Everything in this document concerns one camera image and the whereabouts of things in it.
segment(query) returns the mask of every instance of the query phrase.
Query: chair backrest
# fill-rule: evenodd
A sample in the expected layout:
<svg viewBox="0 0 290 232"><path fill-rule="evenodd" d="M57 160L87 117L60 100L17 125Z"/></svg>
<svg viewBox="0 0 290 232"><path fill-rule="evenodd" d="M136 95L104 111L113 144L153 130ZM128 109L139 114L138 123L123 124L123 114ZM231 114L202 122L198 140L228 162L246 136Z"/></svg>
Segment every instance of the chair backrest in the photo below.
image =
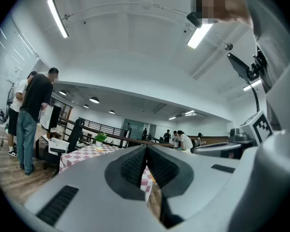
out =
<svg viewBox="0 0 290 232"><path fill-rule="evenodd" d="M68 147L68 152L73 152L76 150L75 146L79 137L82 135L84 123L85 123L85 120L83 118L79 118L76 120L73 130L68 139L68 142L70 143Z"/></svg>

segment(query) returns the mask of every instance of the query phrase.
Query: red and white checkered tablecloth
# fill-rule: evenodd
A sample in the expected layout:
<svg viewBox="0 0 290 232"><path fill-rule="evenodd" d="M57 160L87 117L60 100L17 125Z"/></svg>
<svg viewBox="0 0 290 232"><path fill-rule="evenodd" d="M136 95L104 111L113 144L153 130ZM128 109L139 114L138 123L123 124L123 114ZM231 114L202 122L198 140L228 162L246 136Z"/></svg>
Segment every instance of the red and white checkered tablecloth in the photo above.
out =
<svg viewBox="0 0 290 232"><path fill-rule="evenodd" d="M120 150L120 148L118 147L104 145L104 144L101 145L101 148L104 149L104 151L102 152L96 151L95 148L96 148L96 145L93 144L93 145L86 146L84 148L78 149L69 154L61 156L59 173L65 171L67 168L71 167L72 165L80 161ZM145 192L146 202L148 201L152 187L153 187L153 179L151 177L148 167L146 166L143 172L142 181L141 181L141 190Z"/></svg>

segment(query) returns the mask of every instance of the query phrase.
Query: black chair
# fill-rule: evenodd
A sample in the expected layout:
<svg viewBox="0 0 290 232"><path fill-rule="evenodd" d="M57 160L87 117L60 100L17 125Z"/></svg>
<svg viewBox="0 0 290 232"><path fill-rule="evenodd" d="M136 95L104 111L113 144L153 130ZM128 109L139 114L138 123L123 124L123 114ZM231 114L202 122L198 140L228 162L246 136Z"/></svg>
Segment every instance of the black chair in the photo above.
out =
<svg viewBox="0 0 290 232"><path fill-rule="evenodd" d="M79 137L82 135L83 125L85 123L85 120L82 118L79 118L76 120L75 125L73 127L73 130L69 136L69 139L67 140L69 144L68 146L68 153L71 153L75 150L76 143L79 139ZM48 146L44 150L43 158L46 163L43 164L43 169L47 169L49 167L49 164L55 164L56 165L56 171L54 173L54 176L59 173L59 165L60 165L60 157L62 154L65 153L65 150L63 149L56 149L56 148L50 148L50 151L58 153L58 155L53 155L48 152Z"/></svg>

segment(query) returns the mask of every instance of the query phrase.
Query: sneaker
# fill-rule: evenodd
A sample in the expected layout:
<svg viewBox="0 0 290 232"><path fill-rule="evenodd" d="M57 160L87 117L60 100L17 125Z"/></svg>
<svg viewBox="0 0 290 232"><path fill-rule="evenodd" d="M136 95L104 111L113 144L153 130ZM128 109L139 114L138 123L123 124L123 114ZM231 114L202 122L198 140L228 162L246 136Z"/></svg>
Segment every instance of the sneaker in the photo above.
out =
<svg viewBox="0 0 290 232"><path fill-rule="evenodd" d="M34 165L32 165L31 171L30 172L25 172L25 175L32 174L32 172L34 172L34 170L35 170L35 167L34 167Z"/></svg>
<svg viewBox="0 0 290 232"><path fill-rule="evenodd" d="M17 150L15 150L15 149L13 149L12 151L9 151L9 155L11 156L11 157L18 157L18 155L17 155Z"/></svg>

